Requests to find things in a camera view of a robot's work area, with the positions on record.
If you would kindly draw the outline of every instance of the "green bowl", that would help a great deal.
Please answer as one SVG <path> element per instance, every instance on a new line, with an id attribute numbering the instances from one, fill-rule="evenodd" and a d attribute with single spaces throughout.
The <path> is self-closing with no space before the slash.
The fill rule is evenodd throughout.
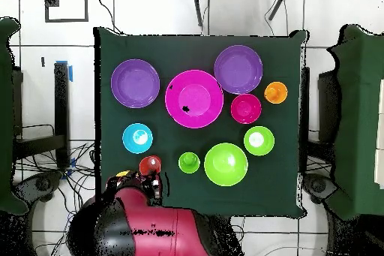
<path id="1" fill-rule="evenodd" d="M 219 186 L 231 186 L 245 177 L 248 160 L 241 148 L 231 143 L 213 146 L 205 156 L 204 170 L 207 177 Z"/>
<path id="2" fill-rule="evenodd" d="M 275 144 L 273 133 L 266 127 L 254 126 L 244 136 L 244 145 L 252 155 L 266 155 Z"/>
<path id="3" fill-rule="evenodd" d="M 178 159 L 178 167 L 185 173 L 193 173 L 199 169 L 200 160 L 196 153 L 185 152 Z"/>

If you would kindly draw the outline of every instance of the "bowl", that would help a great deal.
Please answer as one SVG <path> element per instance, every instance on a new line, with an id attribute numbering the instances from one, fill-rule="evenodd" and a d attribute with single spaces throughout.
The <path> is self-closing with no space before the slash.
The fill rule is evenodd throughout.
<path id="1" fill-rule="evenodd" d="M 151 147 L 153 136 L 151 129 L 146 125 L 135 123 L 126 127 L 122 140 L 126 150 L 139 154 Z"/>
<path id="2" fill-rule="evenodd" d="M 128 59 L 113 71 L 111 89 L 120 104 L 129 108 L 143 108 L 158 96 L 160 79 L 148 62 Z"/>
<path id="3" fill-rule="evenodd" d="M 255 122 L 261 114 L 261 103 L 258 97 L 252 94 L 243 94 L 233 99 L 231 115 L 241 124 Z"/>
<path id="4" fill-rule="evenodd" d="M 247 156 L 232 143 L 219 143 L 207 152 L 204 170 L 214 184 L 232 186 L 245 177 L 248 170 Z"/>
<path id="5" fill-rule="evenodd" d="M 209 73 L 190 70 L 174 77 L 165 93 L 168 114 L 186 128 L 202 128 L 220 115 L 223 90 Z"/>
<path id="6" fill-rule="evenodd" d="M 259 85 L 263 64 L 257 53 L 244 45 L 227 47 L 216 58 L 214 76 L 231 94 L 246 94 Z"/>
<path id="7" fill-rule="evenodd" d="M 244 145 L 252 155 L 266 155 L 273 149 L 275 137 L 268 128 L 254 126 L 245 133 Z"/>

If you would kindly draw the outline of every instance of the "blue bowl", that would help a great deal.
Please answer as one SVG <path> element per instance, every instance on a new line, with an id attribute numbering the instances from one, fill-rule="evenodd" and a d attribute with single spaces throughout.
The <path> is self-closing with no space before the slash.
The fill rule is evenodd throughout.
<path id="1" fill-rule="evenodd" d="M 144 124 L 132 124 L 123 133 L 123 144 L 132 153 L 143 153 L 151 148 L 153 136 L 151 129 Z"/>

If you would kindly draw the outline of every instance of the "pink plate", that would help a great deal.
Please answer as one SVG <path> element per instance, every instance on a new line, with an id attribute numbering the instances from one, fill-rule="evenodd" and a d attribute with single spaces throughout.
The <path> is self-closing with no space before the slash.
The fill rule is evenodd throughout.
<path id="1" fill-rule="evenodd" d="M 243 94 L 233 99 L 231 104 L 231 115 L 241 124 L 251 124 L 261 114 L 261 103 L 258 97 L 252 94 Z"/>
<path id="2" fill-rule="evenodd" d="M 202 128 L 220 114 L 224 96 L 217 80 L 205 71 L 193 69 L 177 75 L 166 88 L 165 106 L 180 125 Z"/>

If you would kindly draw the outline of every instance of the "purple bowl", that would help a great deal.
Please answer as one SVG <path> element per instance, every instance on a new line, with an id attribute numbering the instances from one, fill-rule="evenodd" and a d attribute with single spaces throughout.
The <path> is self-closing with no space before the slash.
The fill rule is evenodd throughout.
<path id="1" fill-rule="evenodd" d="M 129 108 L 143 108 L 158 96 L 160 79 L 149 63 L 128 59 L 113 71 L 111 88 L 119 103 Z"/>
<path id="2" fill-rule="evenodd" d="M 243 45 L 226 48 L 216 58 L 214 76 L 231 94 L 247 94 L 259 85 L 263 64 L 257 53 Z"/>

